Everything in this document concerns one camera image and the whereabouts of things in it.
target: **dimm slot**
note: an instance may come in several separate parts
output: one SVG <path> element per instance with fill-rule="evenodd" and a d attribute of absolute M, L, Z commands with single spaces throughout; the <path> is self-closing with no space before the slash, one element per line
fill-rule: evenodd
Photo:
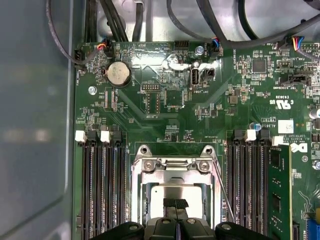
<path fill-rule="evenodd" d="M 268 234 L 268 148 L 265 141 L 260 141 L 256 151 L 256 231 L 263 235 Z"/>
<path fill-rule="evenodd" d="M 262 203 L 262 219 L 263 219 L 263 234 L 267 235 L 268 234 L 268 211 L 269 211 L 269 206 L 268 206 L 268 161 L 267 159 L 269 159 L 269 148 L 270 146 L 268 146 L 267 144 L 265 144 L 262 149 L 262 155 L 261 155 L 261 159 L 262 159 L 262 179 L 263 181 L 261 182 L 261 199 L 263 199 L 263 203 Z"/>
<path fill-rule="evenodd" d="M 126 159 L 125 159 L 125 148 L 117 147 L 114 149 L 115 160 L 117 162 L 117 225 L 125 222 L 125 185 L 126 185 Z"/>
<path fill-rule="evenodd" d="M 251 230 L 257 231 L 257 187 L 256 187 L 256 175 L 259 172 L 257 168 L 257 146 L 255 145 L 256 142 L 252 142 L 250 146 L 250 165 L 251 165 L 251 172 L 250 172 L 250 191 L 251 191 Z"/>
<path fill-rule="evenodd" d="M 82 201 L 81 201 L 81 239 L 88 240 L 89 236 L 89 169 L 90 169 L 90 148 L 82 147 Z"/>
<path fill-rule="evenodd" d="M 226 190 L 226 195 L 229 200 L 232 212 L 235 215 L 234 194 L 233 194 L 233 165 L 234 165 L 233 153 L 234 153 L 234 147 L 232 145 L 229 145 L 227 147 L 226 180 L 225 180 L 226 188 L 225 188 L 225 190 Z"/>
<path fill-rule="evenodd" d="M 94 199 L 94 222 L 95 222 L 95 228 L 94 228 L 94 234 L 95 236 L 98 236 L 101 233 L 101 215 L 102 215 L 102 184 L 103 184 L 103 169 L 102 169 L 102 150 L 101 146 L 98 146 L 95 151 L 95 162 L 94 162 L 94 191 L 95 191 L 95 199 Z"/>
<path fill-rule="evenodd" d="M 264 158 L 264 149 L 263 146 L 259 143 L 259 146 L 256 148 L 256 155 L 257 155 L 257 161 L 256 161 L 256 175 L 255 175 L 255 189 L 256 189 L 256 231 L 258 233 L 263 234 L 264 232 L 264 225 L 263 225 L 263 202 L 262 199 L 262 186 L 263 186 L 263 158 Z"/>
<path fill-rule="evenodd" d="M 96 146 L 94 143 L 90 146 L 90 161 L 89 161 L 89 219 L 90 219 L 90 226 L 88 228 L 89 230 L 89 237 L 94 237 L 94 228 L 95 228 L 95 222 L 94 222 L 94 162 L 95 162 L 95 154 L 96 154 Z"/>
<path fill-rule="evenodd" d="M 101 198 L 100 198 L 100 204 L 101 204 L 101 215 L 100 215 L 100 231 L 101 233 L 104 233 L 106 231 L 106 154 L 107 154 L 107 148 L 103 146 L 101 148 Z"/>
<path fill-rule="evenodd" d="M 240 142 L 235 145 L 235 163 L 234 163 L 234 193 L 235 195 L 235 211 L 237 212 L 238 224 L 244 224 L 244 211 L 243 211 L 243 146 Z"/>
<path fill-rule="evenodd" d="M 105 158 L 105 223 L 106 231 L 114 227 L 114 159 L 113 159 L 113 148 L 106 147 L 106 158 Z"/>

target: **memory chip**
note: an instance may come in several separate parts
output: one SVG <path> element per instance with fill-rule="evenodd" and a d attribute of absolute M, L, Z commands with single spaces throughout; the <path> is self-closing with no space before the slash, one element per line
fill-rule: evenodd
<path fill-rule="evenodd" d="M 281 199 L 276 194 L 272 194 L 272 206 L 273 209 L 276 210 L 278 213 L 280 213 L 281 209 Z"/>
<path fill-rule="evenodd" d="M 280 167 L 280 154 L 278 151 L 271 150 L 270 161 L 274 166 Z"/>
<path fill-rule="evenodd" d="M 265 74 L 267 72 L 267 65 L 265 59 L 253 59 L 252 71 L 256 74 Z"/>

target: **capacitor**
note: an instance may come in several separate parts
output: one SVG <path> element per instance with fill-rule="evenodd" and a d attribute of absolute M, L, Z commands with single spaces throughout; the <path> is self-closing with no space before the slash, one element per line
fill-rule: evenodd
<path fill-rule="evenodd" d="M 131 81 L 131 70 L 124 62 L 114 61 L 107 67 L 106 77 L 113 86 L 125 87 Z"/>
<path fill-rule="evenodd" d="M 250 123 L 249 128 L 254 129 L 256 132 L 259 132 L 262 129 L 262 126 L 260 123 L 252 122 Z"/>
<path fill-rule="evenodd" d="M 311 119 L 320 119 L 320 109 L 319 108 L 311 109 L 309 112 L 309 117 Z"/>

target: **screw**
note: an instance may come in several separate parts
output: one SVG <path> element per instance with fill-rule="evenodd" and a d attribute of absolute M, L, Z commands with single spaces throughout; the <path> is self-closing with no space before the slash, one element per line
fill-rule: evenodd
<path fill-rule="evenodd" d="M 137 228 L 138 228 L 138 227 L 135 226 L 135 225 L 129 227 L 130 230 L 136 230 Z"/>
<path fill-rule="evenodd" d="M 230 225 L 228 225 L 228 224 L 223 224 L 221 227 L 222 227 L 224 230 L 230 230 L 230 229 L 231 229 Z"/>
<path fill-rule="evenodd" d="M 141 148 L 140 152 L 141 152 L 142 154 L 147 153 L 147 148 L 145 148 L 145 147 Z"/>
<path fill-rule="evenodd" d="M 88 88 L 88 92 L 89 92 L 90 95 L 96 95 L 97 91 L 98 91 L 98 89 L 97 89 L 96 86 L 90 86 Z"/>
<path fill-rule="evenodd" d="M 196 55 L 201 56 L 205 53 L 205 49 L 203 46 L 197 46 L 194 52 Z"/>
<path fill-rule="evenodd" d="M 315 170 L 320 170 L 320 160 L 313 161 L 312 167 L 313 167 Z"/>
<path fill-rule="evenodd" d="M 155 168 L 153 161 L 145 161 L 143 164 L 143 168 L 146 171 L 152 171 Z"/>
<path fill-rule="evenodd" d="M 189 218 L 186 222 L 187 222 L 188 224 L 195 224 L 195 223 L 196 223 L 196 220 L 194 220 L 193 218 Z"/>
<path fill-rule="evenodd" d="M 193 66 L 194 66 L 195 68 L 198 68 L 198 67 L 200 66 L 200 63 L 199 63 L 198 61 L 195 61 L 195 62 L 193 63 Z"/>
<path fill-rule="evenodd" d="M 205 150 L 205 153 L 206 153 L 206 154 L 212 154 L 212 149 L 211 149 L 211 148 L 207 148 L 207 149 Z"/>
<path fill-rule="evenodd" d="M 201 161 L 199 164 L 199 168 L 201 171 L 208 171 L 210 168 L 210 165 L 207 161 Z"/>

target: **chip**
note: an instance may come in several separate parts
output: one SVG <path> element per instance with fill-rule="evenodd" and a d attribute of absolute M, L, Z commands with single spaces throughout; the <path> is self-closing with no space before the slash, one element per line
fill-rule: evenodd
<path fill-rule="evenodd" d="M 276 167 L 281 167 L 280 163 L 280 153 L 276 150 L 271 150 L 270 152 L 270 161 Z"/>
<path fill-rule="evenodd" d="M 318 136 L 318 134 L 313 133 L 313 134 L 311 135 L 311 141 L 312 141 L 313 143 L 319 142 L 319 136 Z"/>
<path fill-rule="evenodd" d="M 212 109 L 212 110 L 210 111 L 210 114 L 211 114 L 212 117 L 217 116 L 217 110 L 216 110 L 216 109 Z"/>
<path fill-rule="evenodd" d="M 275 195 L 274 193 L 272 194 L 272 206 L 274 208 L 274 210 L 276 210 L 278 213 L 280 213 L 280 209 L 281 209 L 281 199 L 280 197 L 278 197 L 277 195 Z"/>
<path fill-rule="evenodd" d="M 177 141 L 177 135 L 172 134 L 171 135 L 171 142 L 176 142 Z"/>
<path fill-rule="evenodd" d="M 230 104 L 238 104 L 238 97 L 237 96 L 229 96 L 229 103 Z"/>
<path fill-rule="evenodd" d="M 237 108 L 235 108 L 235 107 L 229 107 L 229 108 L 228 108 L 228 113 L 229 113 L 229 114 L 236 114 L 236 113 L 237 113 Z"/>
<path fill-rule="evenodd" d="M 267 72 L 265 59 L 252 60 L 252 71 L 257 74 L 265 74 Z"/>

